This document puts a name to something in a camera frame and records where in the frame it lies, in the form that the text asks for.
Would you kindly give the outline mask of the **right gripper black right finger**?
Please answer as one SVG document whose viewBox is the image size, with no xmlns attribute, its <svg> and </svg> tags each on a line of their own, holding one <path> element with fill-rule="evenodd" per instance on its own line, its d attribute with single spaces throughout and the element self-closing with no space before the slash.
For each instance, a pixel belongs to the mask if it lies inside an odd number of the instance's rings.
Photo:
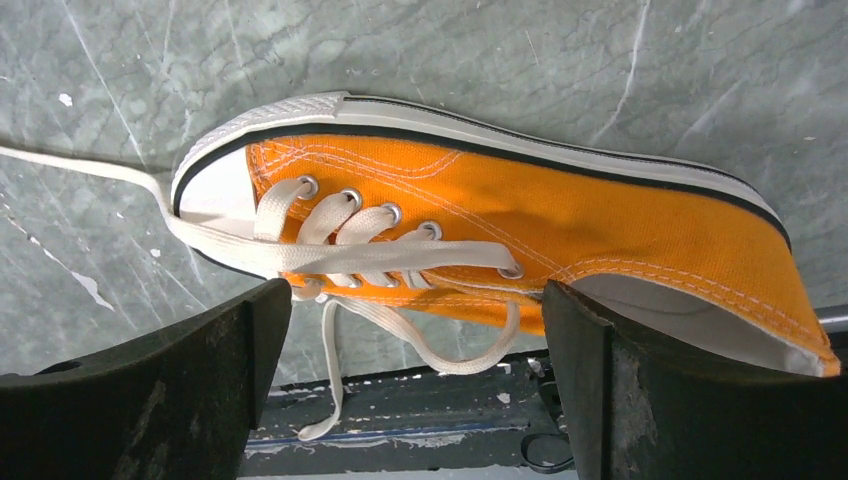
<svg viewBox="0 0 848 480">
<path fill-rule="evenodd" d="M 704 351 L 552 281 L 546 341 L 582 479 L 843 479 L 847 379 Z"/>
</svg>

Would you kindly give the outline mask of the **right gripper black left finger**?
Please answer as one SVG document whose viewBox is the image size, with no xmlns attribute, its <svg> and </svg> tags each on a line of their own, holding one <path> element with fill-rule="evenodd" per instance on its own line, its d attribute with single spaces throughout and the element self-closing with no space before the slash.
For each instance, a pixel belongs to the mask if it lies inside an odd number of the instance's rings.
<svg viewBox="0 0 848 480">
<path fill-rule="evenodd" d="M 233 479 L 292 309 L 270 280 L 123 344 L 1 378 L 5 479 Z"/>
</svg>

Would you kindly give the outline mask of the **orange canvas sneaker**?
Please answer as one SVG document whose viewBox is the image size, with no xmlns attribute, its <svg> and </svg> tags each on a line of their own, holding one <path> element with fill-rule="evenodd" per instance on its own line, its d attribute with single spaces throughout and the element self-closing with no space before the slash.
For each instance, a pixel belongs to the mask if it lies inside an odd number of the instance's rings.
<svg viewBox="0 0 848 480">
<path fill-rule="evenodd" d="M 393 263 L 297 271 L 199 246 L 365 315 L 409 309 L 545 331 L 550 281 L 711 353 L 836 376 L 776 212 L 745 181 L 684 160 L 543 140 L 444 110 L 329 92 L 253 108 L 189 150 L 176 216 L 283 245 L 406 242 Z"/>
</svg>

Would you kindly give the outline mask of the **white shoelace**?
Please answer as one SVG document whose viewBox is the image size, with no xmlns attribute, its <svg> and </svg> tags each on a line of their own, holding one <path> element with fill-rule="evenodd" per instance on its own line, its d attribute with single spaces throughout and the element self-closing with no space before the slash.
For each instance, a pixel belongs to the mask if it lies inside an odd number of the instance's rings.
<svg viewBox="0 0 848 480">
<path fill-rule="evenodd" d="M 351 189 L 324 198 L 310 212 L 301 229 L 307 233 L 360 235 L 362 241 L 352 244 L 283 243 L 280 236 L 292 205 L 318 194 L 317 181 L 307 175 L 280 181 L 266 192 L 255 209 L 253 234 L 245 238 L 176 216 L 160 183 L 147 173 L 116 164 L 8 147 L 3 147 L 1 152 L 31 163 L 141 186 L 154 196 L 166 227 L 176 238 L 188 246 L 234 259 L 243 268 L 257 268 L 268 279 L 284 272 L 306 273 L 325 275 L 345 286 L 356 286 L 365 280 L 372 285 L 393 288 L 398 283 L 392 275 L 398 273 L 407 285 L 425 288 L 428 284 L 423 271 L 442 266 L 492 268 L 504 276 L 523 273 L 504 246 L 491 242 L 444 241 L 440 229 L 433 223 L 424 223 L 395 241 L 374 242 L 375 235 L 400 222 L 401 212 L 391 204 L 363 209 L 361 195 Z M 438 356 L 420 330 L 391 308 L 351 299 L 326 300 L 321 318 L 322 341 L 334 411 L 328 418 L 303 427 L 298 433 L 303 442 L 326 435 L 341 415 L 344 391 L 335 343 L 338 308 L 358 314 L 406 341 L 428 366 L 448 375 L 472 375 L 496 365 L 511 348 L 520 325 L 519 306 L 509 301 L 505 325 L 497 341 L 476 358 L 450 361 Z"/>
</svg>

